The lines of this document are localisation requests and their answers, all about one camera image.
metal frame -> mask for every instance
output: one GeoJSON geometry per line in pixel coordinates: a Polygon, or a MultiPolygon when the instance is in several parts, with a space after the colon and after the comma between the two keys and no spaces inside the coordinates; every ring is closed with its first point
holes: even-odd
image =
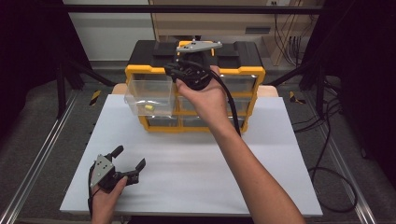
{"type": "MultiPolygon", "coordinates": [[[[298,14],[298,15],[321,15],[325,13],[339,13],[340,9],[337,8],[326,8],[326,7],[244,7],[244,6],[142,6],[142,5],[46,5],[41,4],[41,10],[43,11],[66,11],[71,13],[219,13],[219,14],[298,14]]],[[[312,65],[310,62],[303,64],[300,70],[312,65]]],[[[62,79],[62,68],[58,70],[58,78],[62,79]]],[[[281,79],[289,79],[295,76],[297,71],[291,72],[288,76],[284,76],[281,79]]],[[[71,109],[73,108],[74,102],[77,95],[74,94],[69,101],[70,105],[64,108],[65,113],[58,115],[60,117],[54,124],[48,139],[44,143],[40,152],[38,153],[35,162],[24,180],[22,181],[20,188],[14,195],[7,210],[2,214],[1,223],[13,223],[21,208],[27,199],[38,175],[45,164],[45,161],[50,154],[53,145],[56,142],[58,135],[60,134],[65,121],[67,120],[71,109]]],[[[315,110],[312,103],[312,97],[308,97],[308,103],[312,110],[315,110]]],[[[322,127],[321,132],[326,133],[327,127],[322,127]]],[[[338,171],[346,178],[351,180],[359,195],[359,203],[356,208],[356,212],[361,219],[361,223],[375,223],[375,218],[365,201],[361,191],[352,175],[350,173],[347,164],[345,163],[342,155],[340,154],[334,140],[332,139],[330,144],[330,150],[334,164],[338,171]]],[[[346,187],[346,191],[350,195],[350,188],[346,187]]]]}
{"type": "Polygon", "coordinates": [[[85,13],[219,13],[319,15],[339,11],[326,7],[176,6],[176,5],[42,5],[46,11],[85,13]]]}

plastic drawer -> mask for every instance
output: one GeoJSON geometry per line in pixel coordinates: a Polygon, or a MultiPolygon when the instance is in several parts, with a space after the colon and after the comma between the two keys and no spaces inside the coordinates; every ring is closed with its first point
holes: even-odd
{"type": "MultiPolygon", "coordinates": [[[[178,96],[178,105],[180,108],[180,111],[194,111],[194,106],[190,103],[189,100],[187,100],[183,96],[178,96]]],[[[248,104],[250,103],[251,98],[250,97],[238,97],[238,98],[233,98],[233,101],[235,102],[235,107],[236,107],[236,112],[241,113],[241,112],[247,112],[248,111],[248,104]]],[[[227,104],[227,111],[231,112],[230,104],[227,104]]]]}
{"type": "Polygon", "coordinates": [[[171,116],[176,100],[173,87],[171,80],[131,80],[124,100],[135,115],[171,116]]]}
{"type": "MultiPolygon", "coordinates": [[[[198,116],[180,116],[184,127],[207,127],[206,123],[198,116]]],[[[229,117],[230,122],[233,122],[233,117],[229,117]]],[[[245,117],[238,116],[239,127],[244,124],[245,117]]]]}
{"type": "Polygon", "coordinates": [[[178,118],[177,116],[146,116],[148,126],[151,127],[177,127],[178,118]]]}
{"type": "Polygon", "coordinates": [[[257,76],[221,75],[221,80],[230,92],[252,92],[257,76]]]}

metal bracket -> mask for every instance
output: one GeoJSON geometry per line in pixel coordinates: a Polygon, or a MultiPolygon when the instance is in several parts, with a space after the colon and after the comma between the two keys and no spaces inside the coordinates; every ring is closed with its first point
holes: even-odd
{"type": "Polygon", "coordinates": [[[99,154],[95,162],[95,168],[93,169],[92,173],[90,185],[91,189],[93,189],[93,187],[97,185],[108,174],[108,172],[110,172],[112,168],[114,168],[113,163],[102,154],[99,154]]]}
{"type": "Polygon", "coordinates": [[[180,53],[194,53],[198,51],[203,51],[207,49],[218,49],[221,48],[222,44],[220,42],[206,42],[206,41],[196,41],[193,39],[190,44],[183,47],[177,47],[176,52],[180,53]]]}

yellow object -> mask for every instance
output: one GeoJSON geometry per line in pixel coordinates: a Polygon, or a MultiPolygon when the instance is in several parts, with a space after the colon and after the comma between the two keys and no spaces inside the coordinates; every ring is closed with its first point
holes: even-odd
{"type": "Polygon", "coordinates": [[[145,109],[153,111],[154,105],[145,105],[145,109]]]}
{"type": "Polygon", "coordinates": [[[90,105],[95,105],[101,91],[95,91],[90,101],[90,105]]]}

hand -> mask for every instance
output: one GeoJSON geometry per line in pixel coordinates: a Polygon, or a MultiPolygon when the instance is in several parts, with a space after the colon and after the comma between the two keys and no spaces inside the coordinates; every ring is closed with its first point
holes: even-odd
{"type": "Polygon", "coordinates": [[[127,180],[127,176],[122,178],[110,193],[104,192],[97,185],[92,189],[94,194],[92,203],[92,223],[111,223],[117,199],[125,188],[127,180]]]}
{"type": "MultiPolygon", "coordinates": [[[[212,71],[219,74],[217,66],[210,66],[212,71]]],[[[183,81],[177,79],[177,89],[180,95],[186,97],[195,107],[199,117],[209,127],[228,120],[226,98],[223,88],[212,78],[209,85],[201,91],[190,89],[183,81]]]]}

